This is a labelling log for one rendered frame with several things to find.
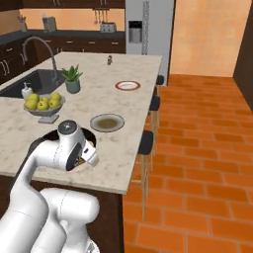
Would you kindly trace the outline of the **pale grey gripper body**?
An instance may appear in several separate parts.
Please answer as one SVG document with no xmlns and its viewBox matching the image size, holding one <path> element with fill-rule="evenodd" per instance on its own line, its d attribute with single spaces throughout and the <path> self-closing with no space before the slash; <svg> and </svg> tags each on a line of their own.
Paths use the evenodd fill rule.
<svg viewBox="0 0 253 253">
<path fill-rule="evenodd" d="M 98 164 L 99 156 L 95 147 L 89 146 L 86 148 L 86 161 L 93 167 Z"/>
</svg>

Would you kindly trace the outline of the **dark round bowl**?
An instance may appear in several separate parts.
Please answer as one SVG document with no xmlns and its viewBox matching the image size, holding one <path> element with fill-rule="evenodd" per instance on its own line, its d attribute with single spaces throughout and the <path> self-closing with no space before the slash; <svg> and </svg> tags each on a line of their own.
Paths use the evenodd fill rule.
<svg viewBox="0 0 253 253">
<path fill-rule="evenodd" d="M 95 134 L 83 127 L 78 127 L 70 135 L 59 133 L 56 129 L 47 133 L 43 138 L 56 142 L 57 148 L 53 156 L 53 166 L 66 171 L 71 171 L 76 167 L 75 163 L 78 157 L 86 161 L 87 147 L 96 148 Z"/>
</svg>

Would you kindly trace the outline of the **grey plate with brown centre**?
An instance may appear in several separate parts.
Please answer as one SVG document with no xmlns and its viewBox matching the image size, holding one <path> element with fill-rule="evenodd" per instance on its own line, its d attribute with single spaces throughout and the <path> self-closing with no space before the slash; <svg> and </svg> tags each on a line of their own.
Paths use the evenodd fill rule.
<svg viewBox="0 0 253 253">
<path fill-rule="evenodd" d="M 125 120 L 116 114 L 102 114 L 91 119 L 90 127 L 98 132 L 114 132 L 125 125 Z"/>
</svg>

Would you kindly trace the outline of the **white plate with red rim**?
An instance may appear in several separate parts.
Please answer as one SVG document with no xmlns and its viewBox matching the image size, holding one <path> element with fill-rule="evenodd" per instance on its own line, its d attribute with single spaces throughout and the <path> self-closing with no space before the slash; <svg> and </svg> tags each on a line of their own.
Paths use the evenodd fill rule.
<svg viewBox="0 0 253 253">
<path fill-rule="evenodd" d="M 135 81 L 120 81 L 115 87 L 121 91 L 134 91 L 140 88 L 140 84 Z"/>
</svg>

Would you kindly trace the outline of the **black stool with wooden legs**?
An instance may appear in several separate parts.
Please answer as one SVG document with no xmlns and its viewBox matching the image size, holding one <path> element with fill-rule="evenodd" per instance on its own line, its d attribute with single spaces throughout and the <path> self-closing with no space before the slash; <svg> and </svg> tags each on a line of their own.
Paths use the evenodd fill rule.
<svg viewBox="0 0 253 253">
<path fill-rule="evenodd" d="M 150 126 L 153 132 L 153 144 L 156 144 L 157 130 L 160 126 L 159 108 L 160 98 L 157 96 L 153 96 L 149 106 L 149 114 L 151 117 Z"/>
<path fill-rule="evenodd" d="M 163 75 L 158 75 L 156 79 L 156 84 L 155 84 L 155 89 L 154 89 L 154 94 L 155 96 L 160 96 L 160 87 L 164 83 L 164 76 Z"/>
<path fill-rule="evenodd" d="M 145 219 L 145 201 L 148 197 L 148 174 L 153 165 L 153 132 L 145 130 L 142 134 L 138 152 L 140 156 L 140 179 L 138 183 L 142 190 L 142 219 Z"/>
</svg>

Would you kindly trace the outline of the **dark brown island cabinet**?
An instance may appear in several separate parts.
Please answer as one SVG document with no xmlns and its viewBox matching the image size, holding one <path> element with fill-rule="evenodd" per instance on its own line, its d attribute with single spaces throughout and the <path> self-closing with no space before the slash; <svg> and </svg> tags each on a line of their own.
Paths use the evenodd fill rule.
<svg viewBox="0 0 253 253">
<path fill-rule="evenodd" d="M 9 204 L 9 192 L 13 178 L 0 175 L 0 217 Z M 90 237 L 96 242 L 101 253 L 125 253 L 123 227 L 123 198 L 120 194 L 32 181 L 32 186 L 40 191 L 44 188 L 60 188 L 79 191 L 95 196 L 99 200 L 100 212 L 97 218 L 87 225 Z"/>
</svg>

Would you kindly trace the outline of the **green plant in grey pot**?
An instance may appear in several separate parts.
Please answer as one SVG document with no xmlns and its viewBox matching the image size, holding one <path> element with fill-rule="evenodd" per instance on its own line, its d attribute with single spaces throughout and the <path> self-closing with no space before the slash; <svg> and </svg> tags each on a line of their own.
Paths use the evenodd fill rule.
<svg viewBox="0 0 253 253">
<path fill-rule="evenodd" d="M 62 69 L 62 76 L 65 78 L 66 89 L 70 94 L 76 94 L 80 91 L 80 77 L 82 72 L 79 66 L 71 66 L 68 70 Z"/>
</svg>

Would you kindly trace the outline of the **white soap dispenser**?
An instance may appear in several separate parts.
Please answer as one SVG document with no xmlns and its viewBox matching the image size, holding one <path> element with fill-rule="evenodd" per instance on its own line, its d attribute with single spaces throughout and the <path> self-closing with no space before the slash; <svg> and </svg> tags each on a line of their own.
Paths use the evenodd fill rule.
<svg viewBox="0 0 253 253">
<path fill-rule="evenodd" d="M 24 98 L 24 100 L 27 100 L 28 97 L 33 94 L 34 91 L 33 89 L 30 87 L 30 83 L 29 82 L 25 82 L 24 83 L 24 88 L 22 89 L 22 96 Z"/>
</svg>

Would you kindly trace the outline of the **curved steel tap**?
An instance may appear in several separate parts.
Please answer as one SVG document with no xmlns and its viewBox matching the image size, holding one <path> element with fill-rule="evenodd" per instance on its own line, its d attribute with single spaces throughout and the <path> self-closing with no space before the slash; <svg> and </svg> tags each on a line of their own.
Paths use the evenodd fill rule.
<svg viewBox="0 0 253 253">
<path fill-rule="evenodd" d="M 23 43 L 23 56 L 24 56 L 25 62 L 28 61 L 27 52 L 26 52 L 26 46 L 32 40 L 36 40 L 36 41 L 42 42 L 46 46 L 46 48 L 48 49 L 49 54 L 50 54 L 50 58 L 51 58 L 51 62 L 52 62 L 52 70 L 53 70 L 52 83 L 54 83 L 55 86 L 58 86 L 59 85 L 59 78 L 58 78 L 58 74 L 57 74 L 56 61 L 54 59 L 54 54 L 52 52 L 51 47 L 49 46 L 49 44 L 45 40 L 43 40 L 40 37 L 32 36 L 32 37 L 27 38 L 24 41 L 24 43 Z"/>
</svg>

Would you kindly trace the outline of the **silver toaster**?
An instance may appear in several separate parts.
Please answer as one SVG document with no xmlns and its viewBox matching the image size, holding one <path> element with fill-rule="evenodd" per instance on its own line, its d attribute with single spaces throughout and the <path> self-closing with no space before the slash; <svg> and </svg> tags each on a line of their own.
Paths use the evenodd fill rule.
<svg viewBox="0 0 253 253">
<path fill-rule="evenodd" d="M 115 23 L 102 22 L 100 27 L 101 33 L 115 33 L 117 31 L 117 26 Z"/>
</svg>

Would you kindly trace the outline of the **grey fridge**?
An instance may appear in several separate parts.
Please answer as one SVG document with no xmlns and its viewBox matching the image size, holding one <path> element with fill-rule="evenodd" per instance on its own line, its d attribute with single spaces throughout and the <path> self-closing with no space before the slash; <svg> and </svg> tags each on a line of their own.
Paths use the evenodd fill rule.
<svg viewBox="0 0 253 253">
<path fill-rule="evenodd" d="M 175 0 L 126 0 L 126 53 L 161 55 L 168 77 Z"/>
</svg>

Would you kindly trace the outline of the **grey knife block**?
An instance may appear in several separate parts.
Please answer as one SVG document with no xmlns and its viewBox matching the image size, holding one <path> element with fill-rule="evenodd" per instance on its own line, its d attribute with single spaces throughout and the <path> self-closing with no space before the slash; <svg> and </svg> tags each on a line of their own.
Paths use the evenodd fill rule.
<svg viewBox="0 0 253 253">
<path fill-rule="evenodd" d="M 43 17 L 42 23 L 43 29 L 46 33 L 51 33 L 56 30 L 56 20 L 54 17 Z"/>
</svg>

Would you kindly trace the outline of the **pot with tools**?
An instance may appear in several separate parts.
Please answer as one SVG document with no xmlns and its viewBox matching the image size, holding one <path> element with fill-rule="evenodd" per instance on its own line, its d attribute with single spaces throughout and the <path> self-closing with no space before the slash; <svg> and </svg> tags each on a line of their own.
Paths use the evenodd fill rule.
<svg viewBox="0 0 253 253">
<path fill-rule="evenodd" d="M 28 31 L 28 27 L 27 27 L 27 23 L 26 23 L 26 17 L 23 15 L 19 15 L 17 16 L 18 21 L 20 22 L 21 25 L 21 31 L 22 32 L 27 32 Z"/>
</svg>

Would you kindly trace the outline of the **dark brown tall cupboard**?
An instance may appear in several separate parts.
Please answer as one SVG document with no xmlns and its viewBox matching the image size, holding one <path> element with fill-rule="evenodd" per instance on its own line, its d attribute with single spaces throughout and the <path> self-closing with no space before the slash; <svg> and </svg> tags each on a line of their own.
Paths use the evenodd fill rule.
<svg viewBox="0 0 253 253">
<path fill-rule="evenodd" d="M 253 0 L 251 0 L 233 79 L 253 112 Z"/>
</svg>

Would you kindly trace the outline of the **hanging kitchen tools on rail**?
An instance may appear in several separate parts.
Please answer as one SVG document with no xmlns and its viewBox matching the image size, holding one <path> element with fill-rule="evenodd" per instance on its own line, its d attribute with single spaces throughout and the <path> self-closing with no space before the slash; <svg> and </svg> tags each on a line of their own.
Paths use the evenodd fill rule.
<svg viewBox="0 0 253 253">
<path fill-rule="evenodd" d="M 102 24 L 102 23 L 108 23 L 108 8 L 94 8 L 93 9 L 94 15 L 95 15 L 95 24 Z"/>
</svg>

